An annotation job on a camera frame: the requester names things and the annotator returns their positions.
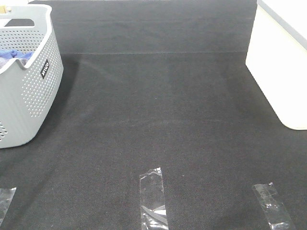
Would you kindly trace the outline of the blue towel in basket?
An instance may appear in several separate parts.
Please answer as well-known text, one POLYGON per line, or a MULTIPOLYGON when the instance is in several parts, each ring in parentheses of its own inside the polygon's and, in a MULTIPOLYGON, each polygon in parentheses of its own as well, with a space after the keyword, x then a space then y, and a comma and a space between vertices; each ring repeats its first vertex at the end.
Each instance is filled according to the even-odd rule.
POLYGON ((17 58, 23 65, 26 65, 28 60, 32 57, 33 52, 22 53, 18 50, 1 50, 0 51, 0 67, 2 68, 10 59, 17 58))

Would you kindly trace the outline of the middle clear tape strip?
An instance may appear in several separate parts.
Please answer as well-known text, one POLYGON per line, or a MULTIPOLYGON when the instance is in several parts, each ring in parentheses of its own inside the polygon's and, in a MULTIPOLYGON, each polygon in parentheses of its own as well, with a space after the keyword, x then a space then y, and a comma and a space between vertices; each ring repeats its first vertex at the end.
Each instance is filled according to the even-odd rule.
POLYGON ((141 229, 167 230, 167 214, 161 168, 140 175, 141 229))

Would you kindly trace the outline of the clear tape strip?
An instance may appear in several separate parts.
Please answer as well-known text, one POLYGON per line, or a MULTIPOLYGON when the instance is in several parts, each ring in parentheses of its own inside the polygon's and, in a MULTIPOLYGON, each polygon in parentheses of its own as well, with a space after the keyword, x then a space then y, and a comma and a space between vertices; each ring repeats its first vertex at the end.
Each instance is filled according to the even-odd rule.
POLYGON ((271 230, 296 230, 273 183, 252 187, 271 230))
POLYGON ((141 229, 167 230, 167 214, 161 168, 140 175, 141 229))
POLYGON ((16 187, 11 189, 8 188, 0 189, 0 226, 3 223, 3 220, 10 207, 15 192, 16 192, 16 187))

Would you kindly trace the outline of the black basket brand label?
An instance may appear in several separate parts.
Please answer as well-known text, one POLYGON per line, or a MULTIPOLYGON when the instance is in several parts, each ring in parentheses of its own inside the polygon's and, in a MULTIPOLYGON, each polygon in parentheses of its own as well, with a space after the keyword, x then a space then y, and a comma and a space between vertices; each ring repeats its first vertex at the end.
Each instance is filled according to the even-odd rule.
POLYGON ((42 79, 44 79, 46 77, 49 67, 50 67, 50 63, 49 63, 48 59, 46 59, 44 65, 43 65, 43 67, 40 71, 40 75, 41 75, 42 79))

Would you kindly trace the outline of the grey perforated laundry basket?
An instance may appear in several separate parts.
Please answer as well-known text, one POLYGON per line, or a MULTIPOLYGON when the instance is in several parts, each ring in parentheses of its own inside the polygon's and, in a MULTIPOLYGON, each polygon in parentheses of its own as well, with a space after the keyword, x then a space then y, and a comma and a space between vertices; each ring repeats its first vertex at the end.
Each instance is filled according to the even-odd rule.
POLYGON ((52 8, 30 1, 1 1, 0 50, 33 52, 26 65, 17 58, 0 68, 0 146, 31 141, 43 124, 59 89, 63 64, 52 20, 52 8), (50 67, 42 79, 40 71, 50 67))

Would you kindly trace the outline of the cream plastic storage box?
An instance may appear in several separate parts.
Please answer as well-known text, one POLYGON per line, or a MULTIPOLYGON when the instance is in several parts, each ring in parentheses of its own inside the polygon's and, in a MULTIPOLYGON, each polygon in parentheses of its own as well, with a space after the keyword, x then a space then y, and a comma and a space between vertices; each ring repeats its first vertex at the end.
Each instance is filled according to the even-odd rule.
POLYGON ((246 66, 283 125, 307 128, 307 2, 259 0, 246 66))

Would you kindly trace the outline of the right clear tape strip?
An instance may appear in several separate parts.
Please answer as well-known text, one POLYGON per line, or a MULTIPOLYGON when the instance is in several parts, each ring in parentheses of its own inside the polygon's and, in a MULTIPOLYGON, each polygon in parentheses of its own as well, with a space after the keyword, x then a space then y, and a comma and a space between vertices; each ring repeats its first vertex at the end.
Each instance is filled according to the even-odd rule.
POLYGON ((271 230, 296 230, 273 183, 252 187, 271 230))

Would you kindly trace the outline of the left clear tape strip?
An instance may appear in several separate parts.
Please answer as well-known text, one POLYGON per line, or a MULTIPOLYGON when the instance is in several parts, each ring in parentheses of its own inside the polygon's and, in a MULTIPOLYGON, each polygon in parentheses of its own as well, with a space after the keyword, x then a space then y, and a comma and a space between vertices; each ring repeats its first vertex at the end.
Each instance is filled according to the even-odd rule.
POLYGON ((0 226, 3 223, 3 220, 10 207, 15 192, 16 192, 16 187, 11 189, 8 188, 0 189, 0 226))

